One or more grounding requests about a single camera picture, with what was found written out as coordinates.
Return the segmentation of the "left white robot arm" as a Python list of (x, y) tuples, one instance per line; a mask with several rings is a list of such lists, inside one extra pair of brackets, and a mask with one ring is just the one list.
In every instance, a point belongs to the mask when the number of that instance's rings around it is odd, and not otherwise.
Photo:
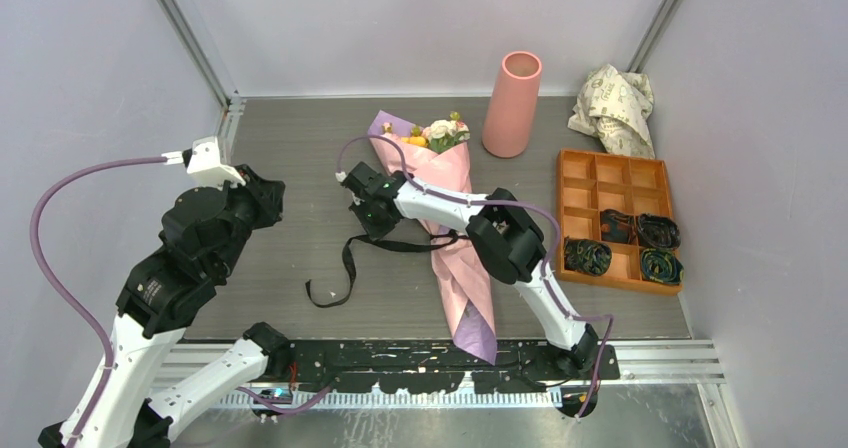
[(249, 166), (182, 193), (161, 219), (160, 247), (129, 273), (103, 359), (74, 411), (45, 427), (43, 447), (167, 447), (200, 414), (242, 384), (290, 373), (289, 340), (265, 322), (177, 385), (153, 392), (171, 349), (227, 283), (251, 235), (283, 216), (285, 185)]

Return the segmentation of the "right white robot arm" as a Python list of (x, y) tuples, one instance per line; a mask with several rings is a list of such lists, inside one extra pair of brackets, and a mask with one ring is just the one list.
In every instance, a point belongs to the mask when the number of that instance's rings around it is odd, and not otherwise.
[(350, 210), (379, 240), (403, 219), (434, 222), (465, 235), (491, 278), (518, 290), (558, 348), (555, 364), (567, 378), (594, 364), (599, 336), (560, 288), (528, 204), (505, 189), (485, 194), (449, 191), (397, 171), (381, 174), (364, 162), (336, 179), (353, 195)]

